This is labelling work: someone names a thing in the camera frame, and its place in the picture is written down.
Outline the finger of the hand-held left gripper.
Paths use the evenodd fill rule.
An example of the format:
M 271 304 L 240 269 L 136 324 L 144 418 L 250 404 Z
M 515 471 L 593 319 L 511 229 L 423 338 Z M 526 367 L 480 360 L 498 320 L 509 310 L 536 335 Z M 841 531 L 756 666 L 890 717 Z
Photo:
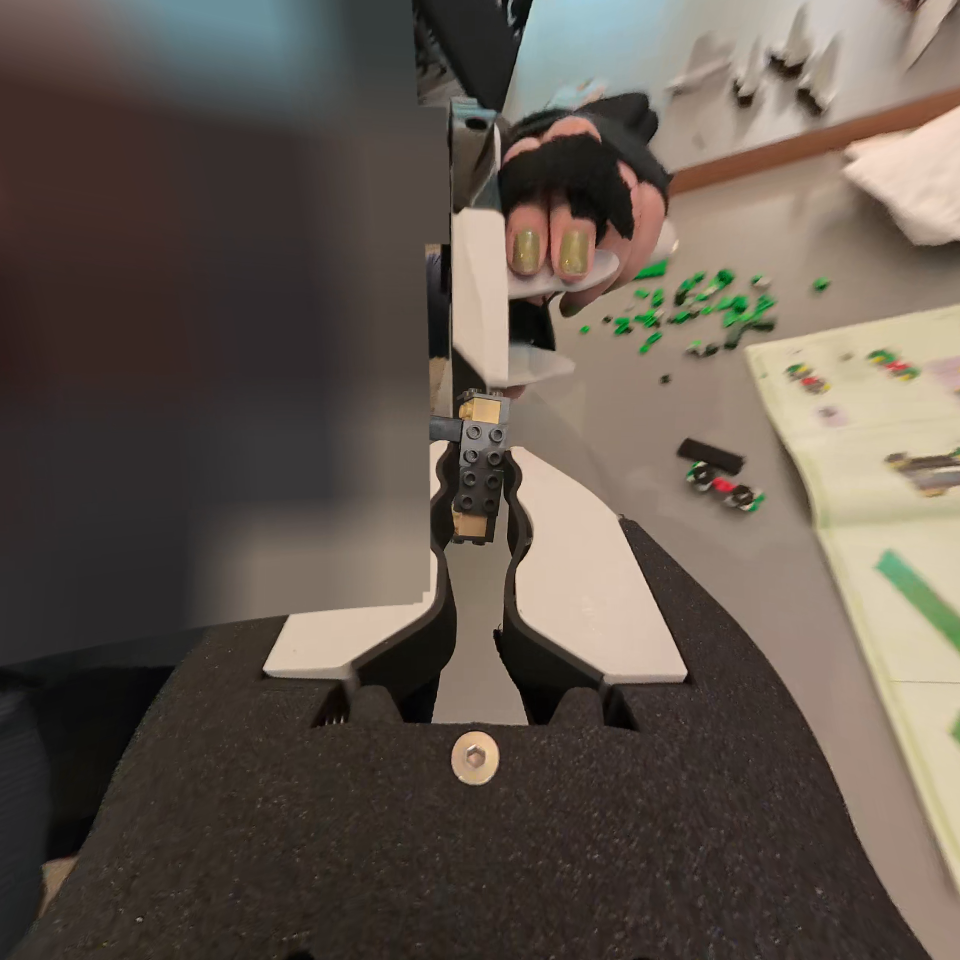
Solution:
M 505 220 L 465 208 L 451 221 L 451 342 L 484 385 L 509 381 L 510 333 Z

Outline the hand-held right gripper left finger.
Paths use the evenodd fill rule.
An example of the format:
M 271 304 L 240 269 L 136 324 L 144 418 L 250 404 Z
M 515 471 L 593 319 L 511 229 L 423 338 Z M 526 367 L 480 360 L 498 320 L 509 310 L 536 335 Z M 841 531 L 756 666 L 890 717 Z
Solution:
M 352 696 L 381 687 L 406 722 L 431 722 L 441 675 L 457 638 L 445 548 L 451 538 L 450 444 L 429 446 L 429 583 L 412 604 L 296 613 L 263 666 L 271 679 L 333 682 Z

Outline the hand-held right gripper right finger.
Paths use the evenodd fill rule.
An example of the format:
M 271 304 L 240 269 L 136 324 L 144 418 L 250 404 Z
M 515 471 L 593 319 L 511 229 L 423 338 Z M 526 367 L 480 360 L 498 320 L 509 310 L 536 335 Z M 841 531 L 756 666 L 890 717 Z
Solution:
M 531 725 L 570 690 L 616 722 L 615 689 L 677 686 L 689 669 L 618 514 L 525 447 L 510 450 L 510 562 L 495 645 Z

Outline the black and tan brick assembly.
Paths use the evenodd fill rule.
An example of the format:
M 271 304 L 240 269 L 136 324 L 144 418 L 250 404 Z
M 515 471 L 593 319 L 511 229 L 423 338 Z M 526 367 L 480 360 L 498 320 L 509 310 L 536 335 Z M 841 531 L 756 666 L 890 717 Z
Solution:
M 438 479 L 440 503 L 450 521 L 440 522 L 447 543 L 485 546 L 495 539 L 506 476 L 511 400 L 504 390 L 469 389 L 453 415 L 432 414 L 431 442 L 444 442 Z

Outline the black tile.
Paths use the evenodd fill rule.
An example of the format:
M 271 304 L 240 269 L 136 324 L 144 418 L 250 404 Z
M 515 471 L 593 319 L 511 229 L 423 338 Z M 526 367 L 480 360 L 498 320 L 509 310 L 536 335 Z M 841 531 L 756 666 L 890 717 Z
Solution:
M 677 456 L 692 463 L 706 464 L 730 476 L 740 474 L 746 463 L 746 458 L 738 453 L 694 438 L 685 438 L 681 441 L 677 448 Z

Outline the grey desk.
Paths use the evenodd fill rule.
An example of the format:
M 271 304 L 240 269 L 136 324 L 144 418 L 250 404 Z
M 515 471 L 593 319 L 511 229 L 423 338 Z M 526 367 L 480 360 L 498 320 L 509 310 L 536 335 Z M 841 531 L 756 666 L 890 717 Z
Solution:
M 852 187 L 837 153 L 673 198 L 678 249 L 669 289 L 696 271 L 772 279 L 769 342 L 918 311 L 959 299 L 958 246 L 912 246 Z M 510 437 L 591 489 L 656 540 L 746 630 L 797 701 L 829 762 L 873 868 L 933 958 L 958 941 L 958 895 L 933 843 L 846 610 L 811 529 L 806 491 L 765 414 L 745 343 L 695 362 L 580 339 L 579 326 L 618 309 L 604 296 L 555 318 L 573 374 L 513 406 Z M 693 489 L 685 438 L 746 458 L 726 477 L 762 491 L 755 512 Z

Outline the person's left hand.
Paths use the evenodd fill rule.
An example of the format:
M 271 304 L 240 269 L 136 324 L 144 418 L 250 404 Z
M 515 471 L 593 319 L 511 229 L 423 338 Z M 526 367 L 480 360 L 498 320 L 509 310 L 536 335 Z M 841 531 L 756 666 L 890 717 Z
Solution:
M 506 129 L 499 171 L 506 259 L 519 277 L 549 266 L 567 285 L 585 282 L 599 251 L 618 273 L 564 293 L 572 317 L 630 282 L 651 260 L 666 224 L 671 174 L 651 144 L 659 116 L 640 90 L 576 109 L 529 115 Z

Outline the white background table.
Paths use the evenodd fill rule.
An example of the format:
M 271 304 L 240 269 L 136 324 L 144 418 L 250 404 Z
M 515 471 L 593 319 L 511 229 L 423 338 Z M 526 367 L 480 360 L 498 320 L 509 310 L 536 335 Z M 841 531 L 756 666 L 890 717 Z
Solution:
M 899 2 L 808 4 L 813 53 L 843 35 L 830 108 L 812 116 L 797 81 L 764 70 L 750 107 L 732 77 L 757 38 L 779 45 L 804 2 L 534 2 L 503 113 L 512 121 L 544 108 L 561 90 L 593 81 L 607 95 L 639 90 L 658 112 L 653 149 L 674 173 L 676 194 L 819 157 L 851 142 L 916 128 L 958 107 L 958 5 L 907 71 L 901 55 L 909 24 Z M 707 32 L 734 41 L 731 66 L 692 92 L 667 84 Z

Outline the small red green brick assembly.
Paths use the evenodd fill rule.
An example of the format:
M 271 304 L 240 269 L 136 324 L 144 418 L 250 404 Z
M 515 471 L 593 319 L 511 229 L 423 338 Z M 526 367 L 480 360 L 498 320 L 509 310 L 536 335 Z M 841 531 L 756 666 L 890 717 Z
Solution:
M 693 462 L 685 474 L 687 484 L 702 495 L 718 499 L 726 507 L 743 513 L 754 513 L 762 507 L 763 491 L 735 483 L 711 463 Z

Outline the pile of green bricks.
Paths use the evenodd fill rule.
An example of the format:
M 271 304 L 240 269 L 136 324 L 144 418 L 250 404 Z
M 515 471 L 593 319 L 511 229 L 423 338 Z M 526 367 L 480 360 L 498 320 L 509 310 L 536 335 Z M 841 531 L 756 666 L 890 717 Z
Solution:
M 675 333 L 690 329 L 679 356 L 700 362 L 735 352 L 751 334 L 776 329 L 779 301 L 766 273 L 738 285 L 730 268 L 696 270 L 669 289 L 668 267 L 668 258 L 662 258 L 640 269 L 619 308 L 579 325 L 578 337 L 629 344 L 636 357 L 648 358 L 665 353 Z

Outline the green instruction booklet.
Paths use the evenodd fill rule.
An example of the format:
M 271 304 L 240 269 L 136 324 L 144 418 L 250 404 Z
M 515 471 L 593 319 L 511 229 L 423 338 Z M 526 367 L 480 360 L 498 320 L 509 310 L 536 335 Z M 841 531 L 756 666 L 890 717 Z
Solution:
M 751 345 L 750 374 L 959 882 L 959 306 Z

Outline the folded white paper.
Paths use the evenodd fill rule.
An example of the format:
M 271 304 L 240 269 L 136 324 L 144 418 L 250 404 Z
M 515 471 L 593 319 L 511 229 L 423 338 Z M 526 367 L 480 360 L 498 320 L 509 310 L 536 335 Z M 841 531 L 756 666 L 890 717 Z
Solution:
M 915 129 L 854 141 L 844 158 L 846 179 L 913 245 L 959 241 L 959 108 Z

